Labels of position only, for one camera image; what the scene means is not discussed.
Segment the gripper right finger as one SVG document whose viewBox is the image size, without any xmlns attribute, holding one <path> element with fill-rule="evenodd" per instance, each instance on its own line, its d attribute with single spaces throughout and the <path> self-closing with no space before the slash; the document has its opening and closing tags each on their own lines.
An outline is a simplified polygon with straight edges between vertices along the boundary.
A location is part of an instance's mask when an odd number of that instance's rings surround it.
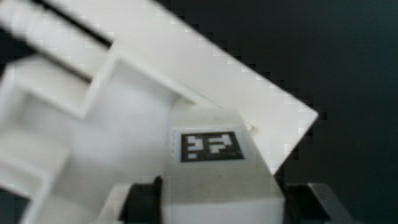
<svg viewBox="0 0 398 224">
<path fill-rule="evenodd" d="M 356 224 L 356 219 L 326 183 L 285 186 L 283 224 Z"/>
</svg>

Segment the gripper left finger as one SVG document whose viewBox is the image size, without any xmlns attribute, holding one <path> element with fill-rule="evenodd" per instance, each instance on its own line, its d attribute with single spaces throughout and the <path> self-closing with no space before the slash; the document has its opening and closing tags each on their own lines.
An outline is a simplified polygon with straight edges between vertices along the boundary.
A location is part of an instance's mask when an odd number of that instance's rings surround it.
<svg viewBox="0 0 398 224">
<path fill-rule="evenodd" d="M 162 177 L 114 186 L 96 224 L 162 224 Z"/>
</svg>

